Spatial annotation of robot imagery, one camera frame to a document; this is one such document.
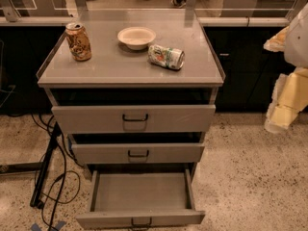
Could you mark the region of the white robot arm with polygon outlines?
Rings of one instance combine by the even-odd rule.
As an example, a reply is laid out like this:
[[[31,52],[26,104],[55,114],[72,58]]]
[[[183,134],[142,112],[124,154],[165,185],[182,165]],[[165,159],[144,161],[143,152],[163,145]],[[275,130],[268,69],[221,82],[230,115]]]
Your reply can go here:
[[[283,52],[285,61],[295,67],[291,74],[279,75],[271,95],[265,129],[277,134],[287,130],[308,106],[308,4],[264,48]]]

